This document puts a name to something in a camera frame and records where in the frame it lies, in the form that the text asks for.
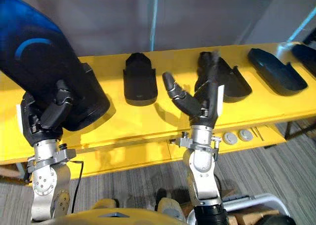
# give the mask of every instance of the gray carpet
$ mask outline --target gray carpet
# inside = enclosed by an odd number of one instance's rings
[[[278,126],[284,132],[285,124]],[[269,149],[221,155],[215,173],[223,189],[236,189],[239,194],[272,193],[285,203],[298,225],[315,224],[316,143],[306,136]],[[116,198],[120,207],[153,209],[159,188],[180,203],[187,202],[185,177],[183,163],[172,162],[83,178],[75,211],[90,209],[102,198]],[[77,180],[72,181],[72,193],[76,184]],[[0,184],[0,223],[28,224],[32,198],[29,187]]]

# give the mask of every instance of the cardboard box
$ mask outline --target cardboard box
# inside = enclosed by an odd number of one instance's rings
[[[279,214],[278,210],[264,207],[251,207],[231,213],[234,215],[238,225],[255,225],[265,215]]]
[[[238,225],[237,219],[233,215],[228,215],[229,225]]]

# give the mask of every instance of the black rubber grip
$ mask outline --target black rubber grip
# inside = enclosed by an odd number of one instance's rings
[[[197,225],[229,225],[227,212],[222,204],[194,207]]]
[[[169,72],[165,72],[162,74],[162,79],[163,79],[164,87],[166,88],[167,91],[170,91],[171,89],[173,89],[175,80],[172,74],[170,74]]]

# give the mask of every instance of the black cylinder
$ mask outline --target black cylinder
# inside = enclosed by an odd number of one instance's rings
[[[194,207],[197,225],[229,225],[227,212],[222,204]]]

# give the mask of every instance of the metal bracket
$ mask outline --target metal bracket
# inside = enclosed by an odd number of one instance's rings
[[[217,136],[211,137],[211,141],[214,142],[214,148],[212,148],[210,145],[198,144],[196,142],[193,142],[193,139],[186,137],[187,132],[182,132],[182,135],[183,136],[185,135],[185,137],[177,138],[175,141],[176,145],[178,145],[179,147],[186,147],[187,149],[201,150],[201,151],[213,153],[214,159],[215,161],[217,161],[219,143],[222,141],[220,137],[217,137]]]
[[[60,150],[60,151],[55,152],[53,154],[53,157],[39,161],[35,165],[34,165],[35,157],[32,157],[30,160],[28,160],[28,165],[27,165],[28,172],[32,173],[35,170],[38,170],[47,165],[53,165],[60,162],[68,162],[70,159],[74,158],[75,156],[76,156],[75,149]]]

